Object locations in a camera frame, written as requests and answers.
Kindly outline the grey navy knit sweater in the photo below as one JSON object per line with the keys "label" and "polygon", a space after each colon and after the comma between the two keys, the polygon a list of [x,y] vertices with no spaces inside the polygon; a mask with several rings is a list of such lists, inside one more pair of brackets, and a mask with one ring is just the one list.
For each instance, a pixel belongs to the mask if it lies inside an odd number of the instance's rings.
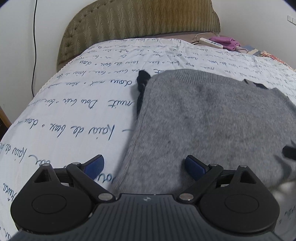
{"label": "grey navy knit sweater", "polygon": [[267,187],[295,178],[295,105],[278,89],[208,72],[165,71],[139,84],[133,136],[114,181],[118,193],[188,188],[185,158],[247,165]]}

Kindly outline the white script print bedspread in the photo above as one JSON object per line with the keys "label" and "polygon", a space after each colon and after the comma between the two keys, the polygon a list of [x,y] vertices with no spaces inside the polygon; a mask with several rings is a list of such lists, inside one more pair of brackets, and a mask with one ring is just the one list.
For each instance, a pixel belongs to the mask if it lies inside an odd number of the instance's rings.
{"label": "white script print bedspread", "polygon": [[41,88],[1,140],[1,240],[17,232],[11,204],[42,164],[63,168],[101,154],[104,165],[95,180],[109,189],[131,137],[138,72],[156,75],[175,69],[247,79],[295,100],[295,72],[269,58],[179,39],[94,44]]}

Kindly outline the wooden furniture edge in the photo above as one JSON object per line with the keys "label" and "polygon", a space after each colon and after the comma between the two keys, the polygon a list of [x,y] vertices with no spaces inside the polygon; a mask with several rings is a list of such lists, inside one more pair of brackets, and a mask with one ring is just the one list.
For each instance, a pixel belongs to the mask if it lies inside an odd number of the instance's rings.
{"label": "wooden furniture edge", "polygon": [[0,107],[0,118],[3,124],[6,126],[6,128],[9,128],[11,126],[11,122],[9,118],[4,113],[3,109]]}

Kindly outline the red patterned cloth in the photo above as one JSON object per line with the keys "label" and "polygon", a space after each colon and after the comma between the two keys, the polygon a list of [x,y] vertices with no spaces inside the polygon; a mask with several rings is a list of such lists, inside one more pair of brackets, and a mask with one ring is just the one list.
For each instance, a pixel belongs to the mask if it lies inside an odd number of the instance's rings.
{"label": "red patterned cloth", "polygon": [[260,51],[260,50],[254,48],[254,47],[252,47],[250,45],[243,46],[243,48],[247,50],[247,54],[255,55],[257,57],[267,57],[267,58],[273,59],[275,61],[278,61],[279,63],[285,65],[286,67],[288,67],[290,69],[293,69],[287,63],[285,63],[284,61],[280,60],[280,58],[274,56],[273,54],[270,54],[267,51]]}

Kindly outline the purple cloth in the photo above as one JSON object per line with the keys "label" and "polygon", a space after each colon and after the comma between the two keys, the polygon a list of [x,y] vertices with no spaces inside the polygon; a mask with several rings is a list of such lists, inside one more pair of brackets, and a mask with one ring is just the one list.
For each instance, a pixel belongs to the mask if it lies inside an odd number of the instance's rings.
{"label": "purple cloth", "polygon": [[210,41],[223,45],[223,48],[229,51],[235,51],[236,47],[240,47],[240,43],[229,37],[211,37]]}

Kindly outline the olive padded headboard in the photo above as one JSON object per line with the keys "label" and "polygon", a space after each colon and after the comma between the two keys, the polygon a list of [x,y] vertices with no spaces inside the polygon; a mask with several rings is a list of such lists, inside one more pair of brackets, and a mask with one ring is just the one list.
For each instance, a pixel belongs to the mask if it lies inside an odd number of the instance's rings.
{"label": "olive padded headboard", "polygon": [[180,32],[219,33],[220,20],[209,0],[95,1],[67,25],[57,70],[93,44]]}

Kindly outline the white wall switch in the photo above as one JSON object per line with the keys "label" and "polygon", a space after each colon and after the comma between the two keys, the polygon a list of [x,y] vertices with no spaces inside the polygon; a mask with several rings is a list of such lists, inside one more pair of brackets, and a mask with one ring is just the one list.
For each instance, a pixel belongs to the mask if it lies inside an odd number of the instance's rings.
{"label": "white wall switch", "polygon": [[293,18],[293,17],[288,15],[287,16],[287,21],[294,24],[294,25],[296,25],[296,18]]}

